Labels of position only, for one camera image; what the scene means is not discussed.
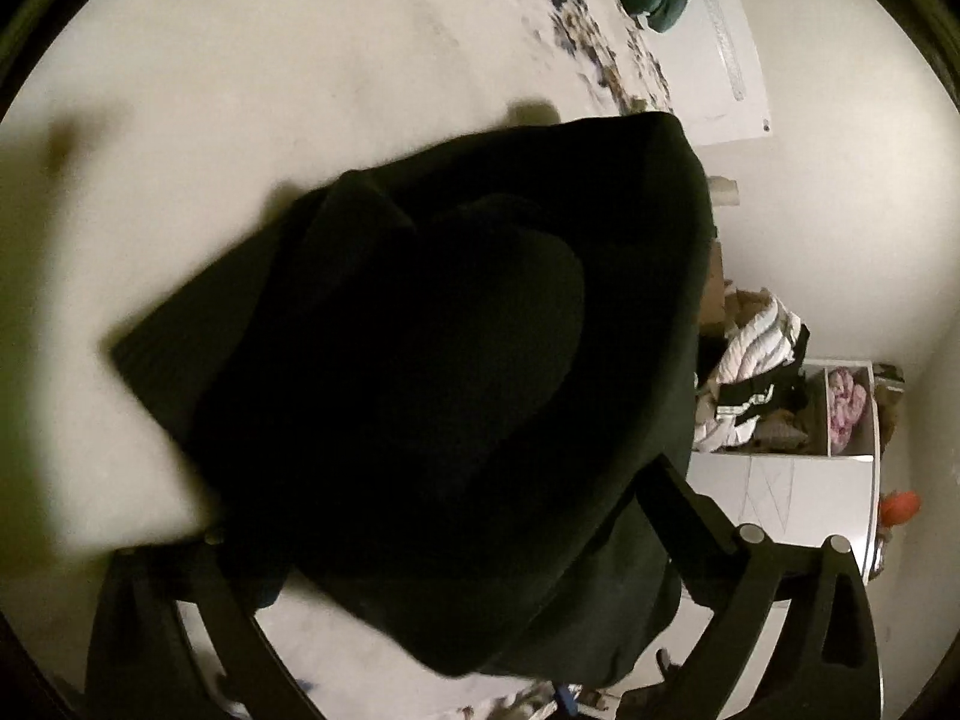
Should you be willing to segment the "black lion print sweater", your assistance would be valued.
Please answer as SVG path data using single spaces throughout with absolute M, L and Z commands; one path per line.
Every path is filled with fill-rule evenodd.
M 297 199 L 110 357 L 243 589 L 605 686 L 679 604 L 636 491 L 690 452 L 711 239 L 674 115 L 478 133 Z

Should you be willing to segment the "floral bed blanket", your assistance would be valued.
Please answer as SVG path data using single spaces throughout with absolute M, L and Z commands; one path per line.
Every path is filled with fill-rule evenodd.
M 83 683 L 112 551 L 205 522 L 114 333 L 342 172 L 671 107 L 617 0 L 89 0 L 2 121 L 2 608 L 41 668 Z

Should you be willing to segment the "cardboard box by wall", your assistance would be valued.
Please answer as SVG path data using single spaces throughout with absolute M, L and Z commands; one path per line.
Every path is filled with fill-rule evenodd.
M 708 278 L 700 302 L 700 333 L 707 337 L 724 335 L 734 325 L 736 309 L 736 290 L 726 278 L 722 245 L 715 241 L 709 255 Z

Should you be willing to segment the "white bed headboard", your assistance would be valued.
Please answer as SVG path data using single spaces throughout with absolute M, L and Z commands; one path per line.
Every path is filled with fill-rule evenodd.
M 647 29 L 644 42 L 692 145 L 773 133 L 760 57 L 740 0 L 688 0 L 669 31 Z

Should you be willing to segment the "white wardrobe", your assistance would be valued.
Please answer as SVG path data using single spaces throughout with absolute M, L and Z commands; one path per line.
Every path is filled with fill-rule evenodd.
M 854 426 L 853 437 L 833 454 L 828 431 L 828 376 L 848 369 L 866 388 L 867 405 Z M 830 535 L 843 535 L 853 546 L 862 582 L 869 582 L 874 565 L 877 504 L 880 493 L 880 450 L 874 371 L 867 361 L 812 359 L 804 376 L 811 390 L 814 414 L 812 445 L 818 454 L 693 454 L 686 481 L 697 493 L 708 494 L 736 525 L 753 523 L 778 543 L 820 546 Z M 757 648 L 737 683 L 734 697 L 747 702 L 770 660 L 776 638 L 786 621 L 789 601 L 777 601 L 761 629 Z M 683 590 L 679 612 L 669 628 L 643 653 L 635 669 L 617 686 L 620 697 L 630 689 L 661 681 L 656 652 L 667 650 L 675 663 L 690 655 L 706 629 L 711 613 L 695 605 Z

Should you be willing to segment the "pile of clothes on chair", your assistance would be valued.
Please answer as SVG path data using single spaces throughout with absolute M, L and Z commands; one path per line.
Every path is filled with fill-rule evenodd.
M 724 348 L 697 383 L 693 450 L 715 454 L 754 437 L 807 358 L 811 329 L 770 289 L 727 289 Z

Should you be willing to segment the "orange object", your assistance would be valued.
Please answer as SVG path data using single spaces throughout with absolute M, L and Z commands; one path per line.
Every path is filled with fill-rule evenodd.
M 921 511 L 923 501 L 914 491 L 893 491 L 878 501 L 878 523 L 882 528 L 905 525 Z

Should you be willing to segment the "pink clothes in shelf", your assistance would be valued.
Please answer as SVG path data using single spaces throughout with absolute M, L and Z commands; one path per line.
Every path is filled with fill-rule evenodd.
M 843 454 L 850 445 L 867 405 L 867 390 L 848 367 L 828 372 L 828 436 L 833 455 Z

